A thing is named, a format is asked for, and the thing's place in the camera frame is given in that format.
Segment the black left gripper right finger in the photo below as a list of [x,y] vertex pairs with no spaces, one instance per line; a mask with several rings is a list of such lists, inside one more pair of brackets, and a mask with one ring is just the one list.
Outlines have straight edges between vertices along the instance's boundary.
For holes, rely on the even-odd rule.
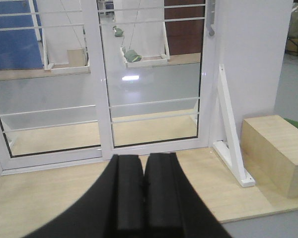
[[146,169],[149,238],[229,238],[199,197],[175,153],[152,153]]

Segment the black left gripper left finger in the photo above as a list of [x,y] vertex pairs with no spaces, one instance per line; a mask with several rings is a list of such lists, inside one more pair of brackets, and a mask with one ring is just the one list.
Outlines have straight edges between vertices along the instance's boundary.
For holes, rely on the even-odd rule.
[[100,177],[77,202],[27,237],[144,237],[143,178],[137,155],[113,155]]

